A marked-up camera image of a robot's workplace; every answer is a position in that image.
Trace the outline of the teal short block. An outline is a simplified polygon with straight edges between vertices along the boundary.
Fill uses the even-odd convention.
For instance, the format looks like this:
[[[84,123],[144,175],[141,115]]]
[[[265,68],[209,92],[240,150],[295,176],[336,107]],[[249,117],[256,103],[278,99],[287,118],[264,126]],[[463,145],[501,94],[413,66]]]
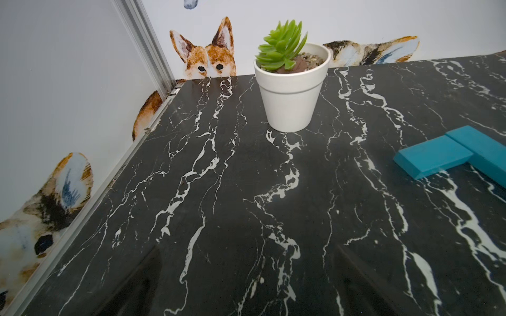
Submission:
[[[393,158],[411,178],[419,180],[466,163],[473,152],[448,136],[407,147]]]

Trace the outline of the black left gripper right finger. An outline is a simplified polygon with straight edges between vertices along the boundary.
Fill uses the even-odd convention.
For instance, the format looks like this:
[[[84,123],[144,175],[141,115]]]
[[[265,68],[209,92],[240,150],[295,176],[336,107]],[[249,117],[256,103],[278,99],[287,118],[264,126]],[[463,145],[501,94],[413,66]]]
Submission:
[[[353,315],[418,315],[419,307],[345,246],[333,260]]]

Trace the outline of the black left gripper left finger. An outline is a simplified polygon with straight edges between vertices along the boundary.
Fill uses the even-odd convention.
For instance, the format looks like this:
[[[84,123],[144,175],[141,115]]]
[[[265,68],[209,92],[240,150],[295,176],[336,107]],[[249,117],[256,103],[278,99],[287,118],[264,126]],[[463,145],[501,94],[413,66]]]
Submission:
[[[149,315],[161,272],[162,255],[155,246],[93,315]]]

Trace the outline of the teal long block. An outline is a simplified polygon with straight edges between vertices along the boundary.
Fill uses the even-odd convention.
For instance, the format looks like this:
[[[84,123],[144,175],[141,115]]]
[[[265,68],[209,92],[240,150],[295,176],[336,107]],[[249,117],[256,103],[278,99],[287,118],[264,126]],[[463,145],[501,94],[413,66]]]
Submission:
[[[471,126],[445,133],[469,151],[473,156],[469,163],[505,188],[505,146]]]

